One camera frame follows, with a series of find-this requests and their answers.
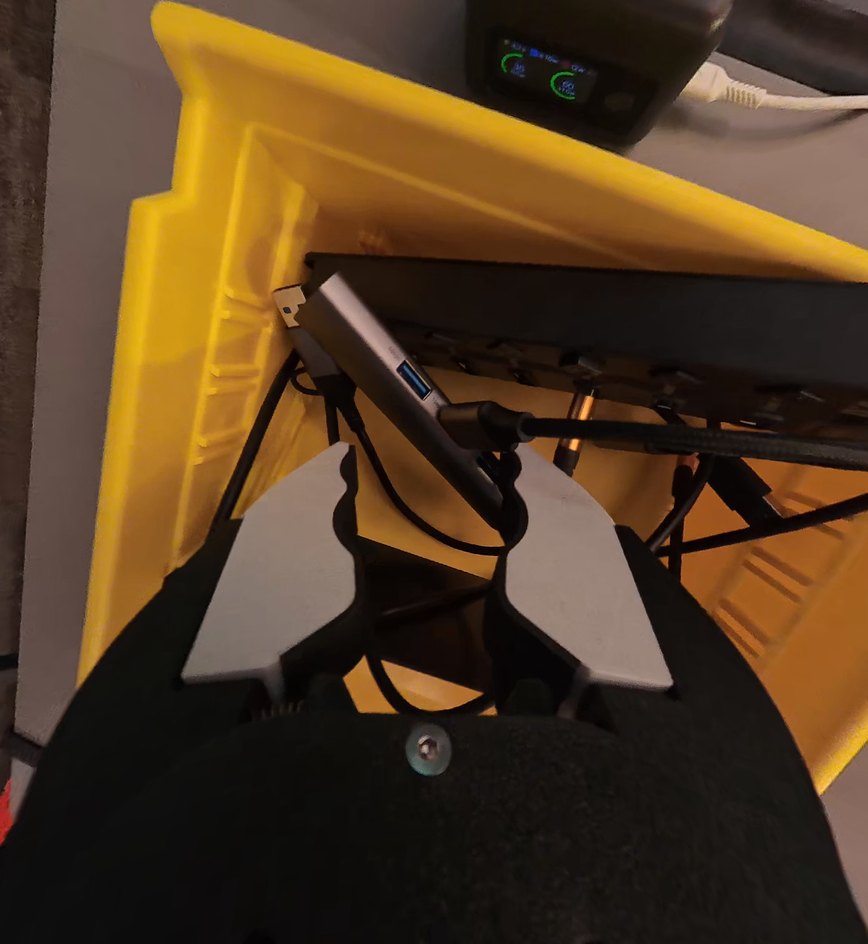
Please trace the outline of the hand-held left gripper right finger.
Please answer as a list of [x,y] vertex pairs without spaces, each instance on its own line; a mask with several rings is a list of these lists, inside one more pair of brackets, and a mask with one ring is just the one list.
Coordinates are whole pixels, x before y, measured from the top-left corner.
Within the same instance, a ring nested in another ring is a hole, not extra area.
[[522,445],[500,467],[503,546],[486,602],[492,688],[539,679],[553,698],[592,686],[668,693],[674,684],[604,508]]

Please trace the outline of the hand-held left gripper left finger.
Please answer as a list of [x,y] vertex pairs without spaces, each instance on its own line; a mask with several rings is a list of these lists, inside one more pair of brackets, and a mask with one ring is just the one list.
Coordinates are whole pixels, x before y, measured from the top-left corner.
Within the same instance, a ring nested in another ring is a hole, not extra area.
[[305,694],[312,678],[357,666],[367,621],[357,491],[357,450],[337,442],[251,505],[183,682],[254,679],[270,694]]

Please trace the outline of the slim grey usb hub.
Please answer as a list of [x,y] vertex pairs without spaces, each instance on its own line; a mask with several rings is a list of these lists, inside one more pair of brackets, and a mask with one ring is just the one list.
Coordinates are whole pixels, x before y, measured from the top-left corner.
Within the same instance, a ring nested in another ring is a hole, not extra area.
[[498,525],[502,497],[483,452],[464,449],[443,429],[449,399],[344,277],[309,294],[282,287],[273,299],[286,327],[303,331],[488,525]]

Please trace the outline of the yellow plastic bin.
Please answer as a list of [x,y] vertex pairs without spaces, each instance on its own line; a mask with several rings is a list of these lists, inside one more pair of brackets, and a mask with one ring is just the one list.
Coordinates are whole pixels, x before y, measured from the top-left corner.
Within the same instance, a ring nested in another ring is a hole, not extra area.
[[[133,201],[77,681],[199,545],[310,250],[868,281],[868,250],[632,159],[177,4],[171,190]],[[824,791],[868,741],[868,514],[693,555],[689,592]]]

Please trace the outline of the black power station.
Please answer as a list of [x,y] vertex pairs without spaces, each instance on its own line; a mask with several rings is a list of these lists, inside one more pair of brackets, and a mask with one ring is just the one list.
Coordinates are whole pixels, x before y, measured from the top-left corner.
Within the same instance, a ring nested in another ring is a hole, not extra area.
[[611,150],[638,143],[717,49],[731,1],[468,1],[465,77],[498,112]]

